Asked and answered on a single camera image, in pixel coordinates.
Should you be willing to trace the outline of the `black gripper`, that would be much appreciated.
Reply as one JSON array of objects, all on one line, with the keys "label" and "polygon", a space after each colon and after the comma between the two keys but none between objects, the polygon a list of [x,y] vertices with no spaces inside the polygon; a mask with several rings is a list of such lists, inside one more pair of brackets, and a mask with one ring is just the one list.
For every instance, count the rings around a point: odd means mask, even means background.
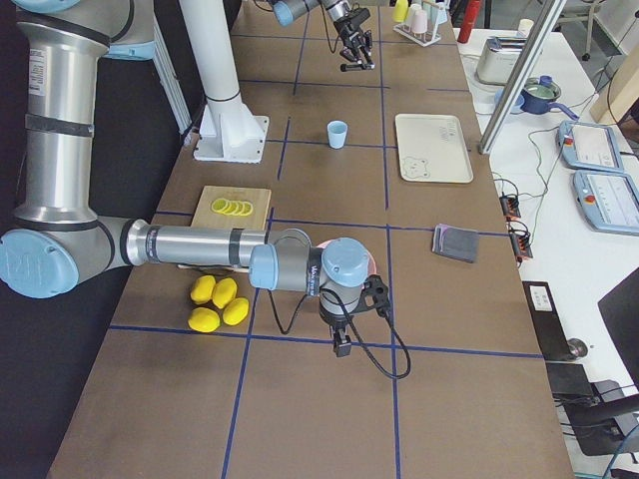
[{"label": "black gripper", "polygon": [[348,356],[351,351],[351,339],[346,329],[351,320],[350,314],[338,304],[322,298],[319,301],[319,315],[332,329],[333,353]]},{"label": "black gripper", "polygon": [[375,64],[371,56],[372,33],[370,30],[361,30],[361,25],[370,17],[369,10],[355,7],[349,11],[341,9],[341,13],[340,18],[333,19],[333,25],[343,44],[339,54],[344,62],[340,64],[339,69],[342,72],[374,69]]}]

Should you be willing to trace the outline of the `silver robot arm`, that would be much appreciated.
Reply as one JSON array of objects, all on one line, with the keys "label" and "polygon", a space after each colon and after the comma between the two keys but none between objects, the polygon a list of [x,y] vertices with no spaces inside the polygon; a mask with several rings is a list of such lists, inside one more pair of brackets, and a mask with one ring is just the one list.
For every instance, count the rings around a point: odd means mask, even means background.
[{"label": "silver robot arm", "polygon": [[[343,71],[371,70],[367,8],[349,1],[269,1],[282,26],[320,5],[346,59]],[[313,247],[306,233],[153,226],[99,217],[89,207],[98,60],[154,55],[154,1],[12,1],[29,41],[27,177],[18,228],[1,237],[1,279],[14,291],[48,298],[103,271],[180,263],[247,267],[253,287],[319,297],[319,314],[337,357],[350,353],[346,325],[366,311],[365,295],[381,285],[355,239]],[[240,93],[224,1],[179,1],[207,97],[205,161],[259,163],[269,125]]]},{"label": "silver robot arm", "polygon": [[328,14],[342,42],[339,54],[345,62],[340,65],[343,72],[373,70],[375,64],[371,58],[372,34],[363,31],[362,24],[370,17],[367,8],[350,5],[346,0],[338,1],[304,1],[284,0],[270,1],[274,14],[281,26],[293,24],[303,15],[321,6]]}]

